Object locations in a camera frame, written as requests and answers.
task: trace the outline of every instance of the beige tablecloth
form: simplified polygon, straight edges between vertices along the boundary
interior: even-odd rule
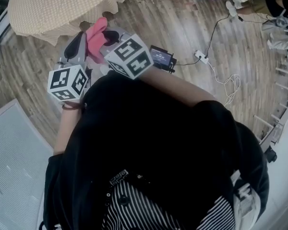
[[[8,16],[17,35],[57,43],[60,35],[75,35],[82,21],[90,23],[103,12],[118,12],[125,0],[10,0]]]

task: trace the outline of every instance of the striped shirt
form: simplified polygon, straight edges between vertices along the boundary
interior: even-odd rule
[[[182,230],[185,229],[166,210],[152,202],[125,180],[113,187],[103,230]],[[229,202],[220,197],[208,210],[197,230],[234,230],[235,220]]]

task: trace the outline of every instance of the shirt button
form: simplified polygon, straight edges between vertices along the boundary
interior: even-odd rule
[[[130,203],[130,199],[126,197],[125,195],[122,195],[119,199],[119,203],[122,206],[127,206]]]

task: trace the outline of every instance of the black shirt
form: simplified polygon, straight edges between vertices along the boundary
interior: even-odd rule
[[[124,170],[129,184],[185,229],[196,229],[220,199],[232,207],[230,176],[237,169],[265,210],[269,181],[262,150],[219,102],[189,108],[113,71],[91,87],[84,102],[65,153],[49,159],[48,230],[58,223],[64,230],[101,229],[110,181]]]
[[[284,13],[284,17],[288,18],[288,0],[282,0],[284,7],[286,9]],[[279,6],[276,2],[276,0],[265,0],[267,7],[273,17],[278,17],[283,12],[284,8]]]

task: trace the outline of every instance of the power adapter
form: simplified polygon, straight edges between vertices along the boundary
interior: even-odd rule
[[[200,50],[196,50],[194,56],[198,59],[200,59],[203,63],[207,64],[208,57],[204,55]]]

